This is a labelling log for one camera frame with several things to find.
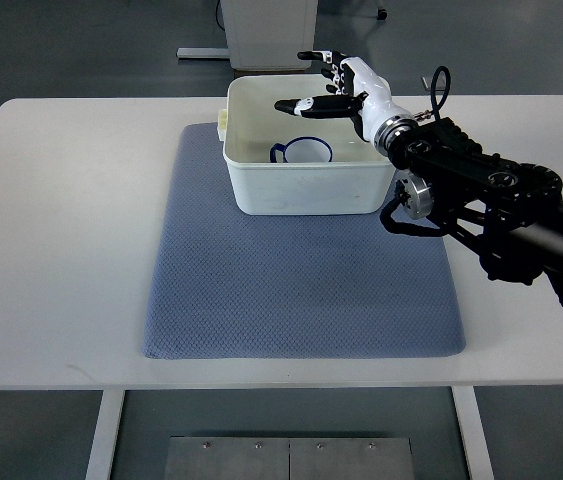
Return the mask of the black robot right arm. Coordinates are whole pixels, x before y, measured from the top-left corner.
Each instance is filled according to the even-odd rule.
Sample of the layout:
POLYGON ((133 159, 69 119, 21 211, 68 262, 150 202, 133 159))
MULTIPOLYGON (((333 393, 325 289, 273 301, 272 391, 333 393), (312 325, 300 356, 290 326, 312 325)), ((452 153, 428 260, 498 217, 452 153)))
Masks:
POLYGON ((390 233, 449 235, 474 252, 491 281, 531 285, 546 275, 563 307, 563 182, 553 170, 488 155, 441 108, 450 88, 430 86, 425 125, 380 141, 397 168, 380 214, 390 233))

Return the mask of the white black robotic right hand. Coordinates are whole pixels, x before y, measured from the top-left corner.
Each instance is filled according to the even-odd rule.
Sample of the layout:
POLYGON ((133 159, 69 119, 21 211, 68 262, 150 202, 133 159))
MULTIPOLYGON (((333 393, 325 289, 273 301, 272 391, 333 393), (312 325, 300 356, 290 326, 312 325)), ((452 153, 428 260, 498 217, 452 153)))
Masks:
POLYGON ((276 110, 307 119, 349 118, 356 134, 383 156, 398 136, 417 126, 413 114, 394 103, 387 81, 361 58, 330 50, 302 51, 298 58, 327 66, 321 71, 330 81, 327 93, 279 100, 276 110))

